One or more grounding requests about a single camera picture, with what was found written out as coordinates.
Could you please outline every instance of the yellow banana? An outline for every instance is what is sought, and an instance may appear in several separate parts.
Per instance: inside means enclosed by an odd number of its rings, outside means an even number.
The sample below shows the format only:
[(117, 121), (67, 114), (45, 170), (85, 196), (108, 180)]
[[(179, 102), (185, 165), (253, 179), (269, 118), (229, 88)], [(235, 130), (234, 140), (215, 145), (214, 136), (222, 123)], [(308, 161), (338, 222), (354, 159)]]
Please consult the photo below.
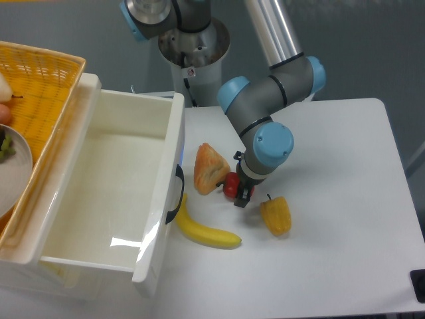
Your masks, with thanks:
[(200, 244), (217, 248), (235, 248), (240, 245), (242, 239), (234, 233), (210, 228), (194, 221), (187, 211), (186, 200), (187, 194), (185, 193), (175, 221), (188, 238)]

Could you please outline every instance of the yellow bell pepper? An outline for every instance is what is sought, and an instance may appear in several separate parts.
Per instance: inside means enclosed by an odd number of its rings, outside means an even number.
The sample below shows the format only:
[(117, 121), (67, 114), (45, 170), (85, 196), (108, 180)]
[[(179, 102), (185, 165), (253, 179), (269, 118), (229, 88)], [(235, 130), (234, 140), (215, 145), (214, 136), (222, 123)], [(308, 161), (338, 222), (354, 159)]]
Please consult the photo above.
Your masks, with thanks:
[(273, 235), (279, 236), (291, 229), (291, 213), (285, 197), (279, 196), (260, 204), (261, 216)]

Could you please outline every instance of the gray wall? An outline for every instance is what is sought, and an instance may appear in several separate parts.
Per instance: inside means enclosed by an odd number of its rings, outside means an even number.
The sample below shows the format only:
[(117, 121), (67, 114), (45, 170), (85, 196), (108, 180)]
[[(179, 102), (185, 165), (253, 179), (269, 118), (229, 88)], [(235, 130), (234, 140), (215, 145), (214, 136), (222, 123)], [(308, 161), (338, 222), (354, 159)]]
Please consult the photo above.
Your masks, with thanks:
[[(86, 72), (97, 74), (103, 88), (129, 91), (133, 84), (137, 92), (172, 90), (170, 71), (155, 42), (133, 40), (118, 3), (2, 3), (0, 39), (83, 56)], [(226, 24), (232, 39), (223, 80), (267, 75), (242, 0), (212, 3), (213, 15)], [(405, 163), (425, 140), (425, 1), (286, 3), (304, 51), (319, 57), (327, 70), (327, 86), (317, 99), (381, 99)], [(425, 168), (409, 182), (420, 219), (425, 218)]]

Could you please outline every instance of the robotic arm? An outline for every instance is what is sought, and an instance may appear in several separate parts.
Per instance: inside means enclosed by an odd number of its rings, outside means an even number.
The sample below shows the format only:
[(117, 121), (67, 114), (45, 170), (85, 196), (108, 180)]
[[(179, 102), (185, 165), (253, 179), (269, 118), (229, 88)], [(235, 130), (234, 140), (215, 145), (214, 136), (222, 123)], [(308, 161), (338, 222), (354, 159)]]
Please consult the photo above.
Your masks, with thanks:
[[(125, 0), (122, 11), (139, 38), (149, 39), (177, 28), (173, 35), (183, 41), (173, 46), (176, 39), (165, 40), (171, 43), (167, 47), (172, 48), (167, 51), (167, 58), (181, 68), (202, 67), (222, 58), (228, 48), (226, 31), (211, 19), (210, 1), (171, 2)], [(255, 84), (243, 76), (233, 78), (221, 86), (217, 94), (221, 108), (246, 148), (234, 156), (238, 160), (236, 172), (240, 178), (234, 204), (239, 207), (246, 206), (252, 188), (284, 163), (294, 147), (290, 130), (273, 122), (270, 116), (317, 92), (324, 87), (326, 79), (320, 62), (315, 57), (304, 56), (282, 1), (246, 0), (246, 6), (271, 75)]]

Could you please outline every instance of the white plastic cabinet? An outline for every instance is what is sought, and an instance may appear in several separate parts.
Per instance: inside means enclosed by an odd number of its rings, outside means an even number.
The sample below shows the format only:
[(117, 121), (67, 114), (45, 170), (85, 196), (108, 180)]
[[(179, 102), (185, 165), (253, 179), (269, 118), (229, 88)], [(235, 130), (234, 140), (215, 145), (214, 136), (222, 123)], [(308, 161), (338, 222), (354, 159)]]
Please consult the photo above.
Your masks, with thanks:
[(64, 123), (23, 220), (3, 234), (0, 285), (93, 298), (107, 275), (153, 296), (184, 188), (183, 96), (101, 90), (83, 74)]

